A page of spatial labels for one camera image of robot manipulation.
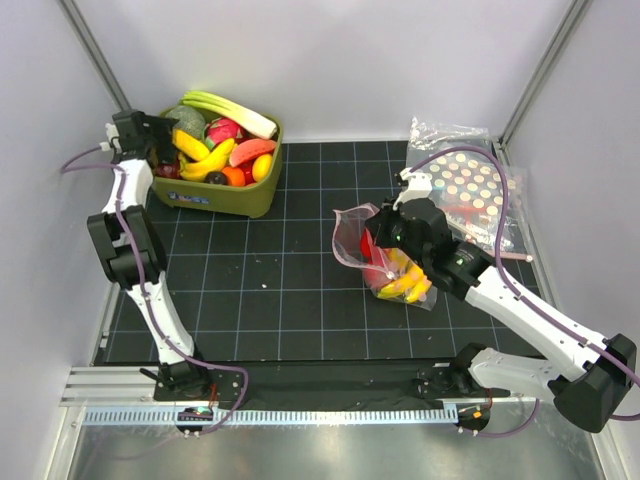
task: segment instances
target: plastic bag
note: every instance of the plastic bag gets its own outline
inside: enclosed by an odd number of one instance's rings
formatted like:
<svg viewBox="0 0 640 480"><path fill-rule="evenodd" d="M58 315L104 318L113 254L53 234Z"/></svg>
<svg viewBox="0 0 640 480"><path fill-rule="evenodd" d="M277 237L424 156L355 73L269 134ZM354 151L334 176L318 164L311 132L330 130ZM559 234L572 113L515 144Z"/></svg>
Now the plastic bag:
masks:
<svg viewBox="0 0 640 480"><path fill-rule="evenodd" d="M364 222L378 213L366 203L336 213L332 248L336 259L362 271L364 282L381 299L403 302L431 310L437 291L420 267L397 248L382 249L373 244Z"/></svg>
<svg viewBox="0 0 640 480"><path fill-rule="evenodd" d="M406 165L413 167L441 150L468 145L492 151L486 129L425 123L413 118ZM422 170L433 187L429 198L445 212L456 236L493 254L503 206L500 176L493 164L475 152L457 152L434 160ZM522 169L505 167L505 171L510 205L500 250L505 257L524 259L529 235L521 212L526 176Z"/></svg>

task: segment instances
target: black grid table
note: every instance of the black grid table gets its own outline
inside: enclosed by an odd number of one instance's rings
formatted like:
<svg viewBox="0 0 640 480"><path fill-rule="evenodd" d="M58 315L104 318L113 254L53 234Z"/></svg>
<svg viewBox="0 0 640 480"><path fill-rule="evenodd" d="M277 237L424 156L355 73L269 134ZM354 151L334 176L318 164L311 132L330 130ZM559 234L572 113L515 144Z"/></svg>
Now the black grid table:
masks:
<svg viewBox="0 0 640 480"><path fill-rule="evenodd" d="M451 357L469 342L537 352L496 319L439 293L432 311L376 299L360 271L333 257L334 209L394 193L406 142L290 144L273 205L249 220L172 209L148 211L169 255L168 286L204 357L319 360ZM530 264L507 269L538 293ZM133 302L121 293L98 363L157 359Z"/></svg>

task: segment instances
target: green melon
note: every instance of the green melon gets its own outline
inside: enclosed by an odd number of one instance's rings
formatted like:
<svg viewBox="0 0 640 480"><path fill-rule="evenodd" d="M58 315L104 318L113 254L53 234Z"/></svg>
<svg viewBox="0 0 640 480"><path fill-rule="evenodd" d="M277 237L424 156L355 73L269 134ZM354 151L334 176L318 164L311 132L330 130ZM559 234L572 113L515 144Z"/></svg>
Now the green melon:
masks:
<svg viewBox="0 0 640 480"><path fill-rule="evenodd" d="M166 115L168 118L175 118L178 123L173 128L182 130L198 140L202 140L206 121L202 114L195 108L187 105L178 105L171 109Z"/></svg>

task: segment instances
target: green plastic container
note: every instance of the green plastic container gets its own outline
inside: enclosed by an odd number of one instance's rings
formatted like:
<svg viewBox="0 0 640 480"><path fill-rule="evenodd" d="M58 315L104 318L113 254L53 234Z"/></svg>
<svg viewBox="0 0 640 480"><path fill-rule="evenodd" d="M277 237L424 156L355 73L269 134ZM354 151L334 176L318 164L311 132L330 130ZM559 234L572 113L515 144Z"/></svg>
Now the green plastic container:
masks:
<svg viewBox="0 0 640 480"><path fill-rule="evenodd" d="M166 115L171 108L162 112L160 116ZM220 117L220 115L209 110L201 108L196 108L196 110L204 115L207 122ZM280 171L282 170L282 126L277 119L270 116L266 117L274 121L278 126L278 131L272 138L272 140L276 141L277 146L273 152L271 170L261 182L254 183L248 187L229 187L226 185L212 185L155 177L153 189L160 201L171 207L233 213L251 218L258 218L266 214L271 207Z"/></svg>

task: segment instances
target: leek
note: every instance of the leek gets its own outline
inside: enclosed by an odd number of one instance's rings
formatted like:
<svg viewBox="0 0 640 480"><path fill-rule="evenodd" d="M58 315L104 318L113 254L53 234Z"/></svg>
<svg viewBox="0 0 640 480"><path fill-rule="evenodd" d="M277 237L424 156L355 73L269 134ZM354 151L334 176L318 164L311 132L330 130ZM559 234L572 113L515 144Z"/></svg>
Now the leek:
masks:
<svg viewBox="0 0 640 480"><path fill-rule="evenodd" d="M278 129L275 122L263 117L259 113L211 93L200 91L187 92L184 97L182 97L182 104L210 110L223 115L259 138L269 139L273 137Z"/></svg>

